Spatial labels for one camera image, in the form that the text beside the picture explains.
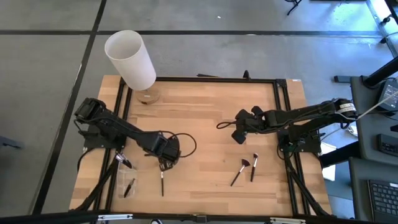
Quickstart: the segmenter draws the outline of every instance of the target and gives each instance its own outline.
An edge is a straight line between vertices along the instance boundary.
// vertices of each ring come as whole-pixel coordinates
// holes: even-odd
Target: keyboard
[[[398,223],[398,184],[368,180],[374,222]]]
[[[377,148],[379,149],[379,151],[390,154],[392,156],[398,156],[398,138],[385,134],[378,134],[377,143]]]

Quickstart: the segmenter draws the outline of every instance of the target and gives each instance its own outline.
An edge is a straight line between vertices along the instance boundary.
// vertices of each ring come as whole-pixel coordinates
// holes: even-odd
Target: wooden tabletop
[[[110,110],[114,108],[119,79],[119,76],[104,76],[99,91],[98,99]],[[301,81],[287,80],[287,84],[292,109],[306,106]],[[189,133],[196,139],[198,148],[192,156],[181,158],[173,169],[164,172],[162,197],[157,159],[144,157],[144,151],[128,139],[124,153],[137,168],[136,191],[132,197],[123,198],[115,190],[113,212],[292,215],[285,165],[276,154],[276,134],[248,134],[246,142],[239,145],[231,137],[234,126],[215,128],[221,121],[232,121],[240,109],[250,111],[256,105],[264,111],[275,109],[271,84],[156,82],[153,87],[160,91],[160,99],[153,105],[143,105],[133,93],[128,121],[145,131]],[[188,154],[193,149],[192,140],[186,136],[178,138],[182,155]],[[254,182],[250,182],[251,167],[248,167],[230,187],[241,167],[241,159],[252,163],[253,153],[259,154]],[[79,206],[96,185],[103,154],[104,149],[95,149],[82,160],[70,208]],[[300,155],[306,186],[323,209],[331,213],[318,159],[308,153]],[[300,191],[295,188],[299,211],[303,212]]]

